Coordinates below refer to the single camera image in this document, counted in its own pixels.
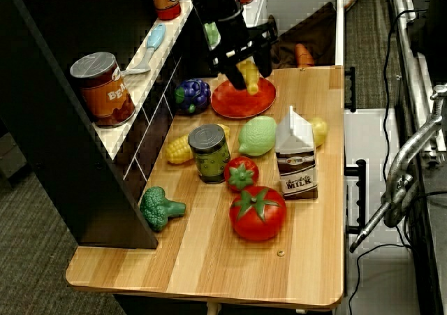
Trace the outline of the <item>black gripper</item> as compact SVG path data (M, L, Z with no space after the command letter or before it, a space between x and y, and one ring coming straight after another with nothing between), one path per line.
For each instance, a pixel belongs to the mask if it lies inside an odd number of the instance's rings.
M263 78L272 73L270 50L278 41L275 20L270 17L267 22L249 27L241 11L228 16L220 16L209 8L199 10L202 24L215 23L220 35L216 47L209 49L207 62L212 68L221 68L234 88L246 89L246 82L237 65L244 59L252 57Z

